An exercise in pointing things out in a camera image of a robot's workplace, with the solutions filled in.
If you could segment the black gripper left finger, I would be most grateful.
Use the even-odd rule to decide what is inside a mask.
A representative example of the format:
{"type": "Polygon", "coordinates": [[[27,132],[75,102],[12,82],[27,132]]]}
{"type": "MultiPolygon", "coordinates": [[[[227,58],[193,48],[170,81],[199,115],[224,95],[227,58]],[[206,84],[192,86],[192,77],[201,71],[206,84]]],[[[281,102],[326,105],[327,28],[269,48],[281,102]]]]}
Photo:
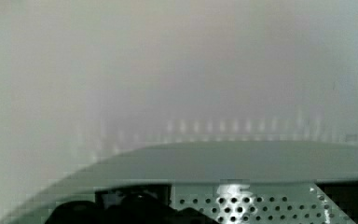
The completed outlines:
{"type": "Polygon", "coordinates": [[[95,202],[62,203],[45,224],[218,224],[194,208],[172,207],[172,185],[135,185],[95,192],[95,202]]]}

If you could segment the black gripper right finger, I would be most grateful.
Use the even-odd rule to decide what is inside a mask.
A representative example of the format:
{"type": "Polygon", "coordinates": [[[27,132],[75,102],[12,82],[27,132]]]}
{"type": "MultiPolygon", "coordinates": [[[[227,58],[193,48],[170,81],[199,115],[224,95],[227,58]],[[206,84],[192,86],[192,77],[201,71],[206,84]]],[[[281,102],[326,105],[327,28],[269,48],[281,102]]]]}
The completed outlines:
{"type": "Polygon", "coordinates": [[[358,224],[358,180],[318,183],[317,186],[358,224]]]}

